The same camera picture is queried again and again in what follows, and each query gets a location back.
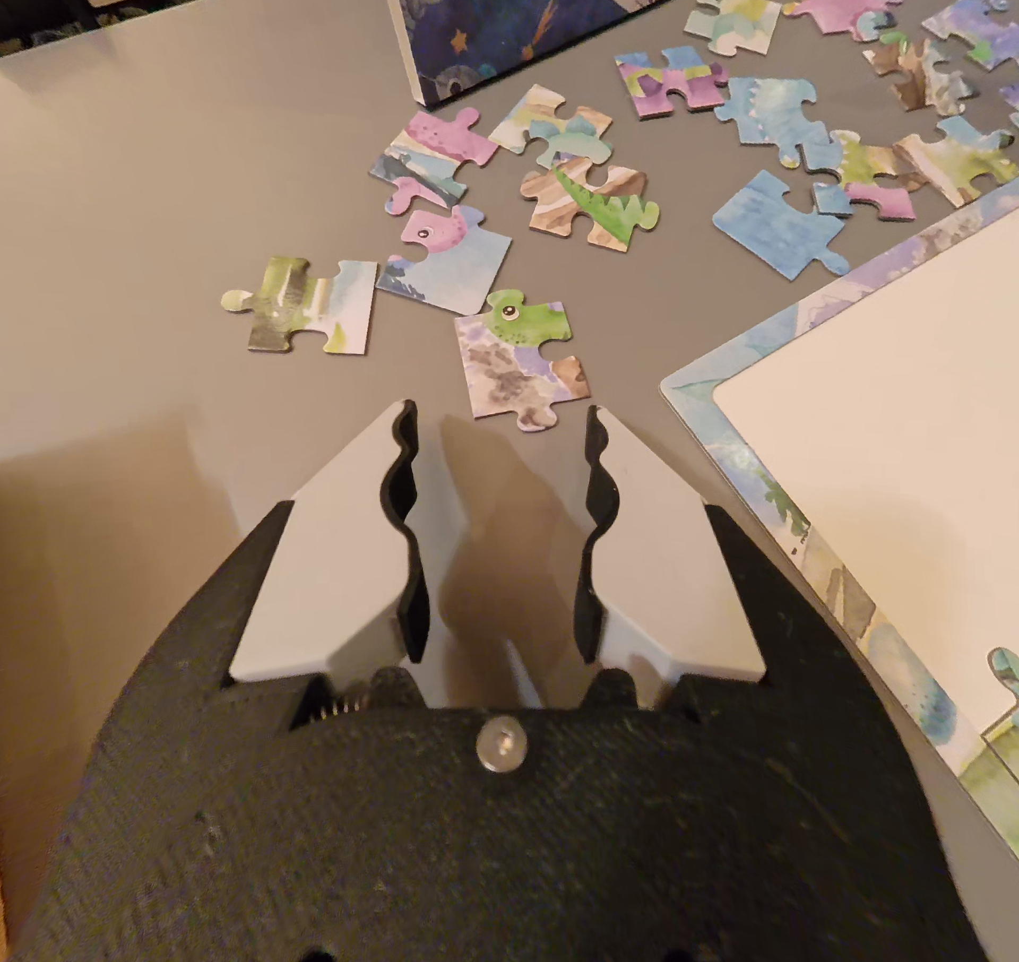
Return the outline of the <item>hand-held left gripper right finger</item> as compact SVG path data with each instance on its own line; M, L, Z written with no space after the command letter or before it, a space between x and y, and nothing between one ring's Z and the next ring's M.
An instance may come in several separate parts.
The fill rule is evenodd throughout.
M593 529L573 611L583 662L636 684L761 680L765 663L699 492L601 406L589 408L584 455Z

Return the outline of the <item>pile of jigsaw pieces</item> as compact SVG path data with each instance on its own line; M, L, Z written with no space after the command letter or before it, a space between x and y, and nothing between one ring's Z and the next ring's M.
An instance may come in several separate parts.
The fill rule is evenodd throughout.
M973 178L997 176L1003 185L1017 184L1017 167L1001 156L1011 136L998 131L975 133L963 116L944 119L944 139L934 146L921 140L902 140L897 149L863 146L847 131L827 131L822 123L803 116L804 103L814 101L811 83L802 79L730 77L722 90L725 103L712 108L722 123L738 127L743 144L772 145L780 149L783 165L796 167L802 156L816 170L839 176L830 188L814 188L818 212L842 221L853 203L873 205L884 219L910 220L914 209L908 188L881 188L875 177L898 176L906 157L916 157L912 175L953 192L962 199L964 185ZM535 85L486 138L497 150L521 153L529 141L542 139L546 153L539 159L542 171L574 157L603 163L611 154L603 133L611 119L581 107L571 119L555 115L564 96ZM233 314L253 315L248 348L257 353L284 353L298 332L326 336L324 351L332 355L362 356L366 352L376 281L385 268L373 262L343 261L333 278L313 279L308 261L274 257L256 293L223 293L221 306Z

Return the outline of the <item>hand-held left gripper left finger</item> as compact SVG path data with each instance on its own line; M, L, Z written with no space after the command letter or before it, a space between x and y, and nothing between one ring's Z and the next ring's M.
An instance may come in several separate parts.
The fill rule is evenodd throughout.
M397 400L294 494L229 667L234 681L357 684L422 661L431 610L407 523L418 449L417 405Z

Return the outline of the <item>light blue jigsaw piece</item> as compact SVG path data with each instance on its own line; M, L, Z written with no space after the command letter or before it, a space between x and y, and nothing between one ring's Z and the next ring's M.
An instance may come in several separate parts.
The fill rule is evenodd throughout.
M789 190L761 170L720 207L711 217L712 224L787 281L795 281L813 261L834 275L849 273L848 259L828 246L844 222L832 214L790 206L784 199Z

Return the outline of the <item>green dinosaur head jigsaw piece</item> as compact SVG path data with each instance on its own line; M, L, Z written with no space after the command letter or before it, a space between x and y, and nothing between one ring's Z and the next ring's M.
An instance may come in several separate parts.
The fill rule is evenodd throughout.
M554 405L591 395L576 356L550 361L543 344L572 338L564 304L528 304L518 290L488 293L483 312L454 319L475 419L504 413L516 416L524 432L542 432L557 424Z

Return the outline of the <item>puzzle tray with painted border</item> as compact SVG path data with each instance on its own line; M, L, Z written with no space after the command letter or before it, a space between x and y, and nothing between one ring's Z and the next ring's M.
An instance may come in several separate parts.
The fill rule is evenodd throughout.
M1017 298L1018 183L659 386L1014 854Z

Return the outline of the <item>green beige jigsaw piece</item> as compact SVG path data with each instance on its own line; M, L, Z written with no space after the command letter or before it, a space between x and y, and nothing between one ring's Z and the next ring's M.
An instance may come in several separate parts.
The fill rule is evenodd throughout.
M654 230L660 218L657 203L643 197L647 176L625 166L608 166L605 182L588 185L591 159L574 157L544 171L531 171L521 182L522 198L534 203L530 229L556 237L572 234L574 219L588 217L590 245L626 253L634 230Z

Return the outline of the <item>pale blue yellow jigsaw piece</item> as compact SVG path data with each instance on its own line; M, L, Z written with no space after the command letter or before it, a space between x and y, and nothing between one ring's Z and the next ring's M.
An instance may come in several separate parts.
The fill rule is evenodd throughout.
M1010 707L982 733L990 743L1018 726L1018 655L1007 647L997 647L988 652L987 663L995 679L1013 699Z

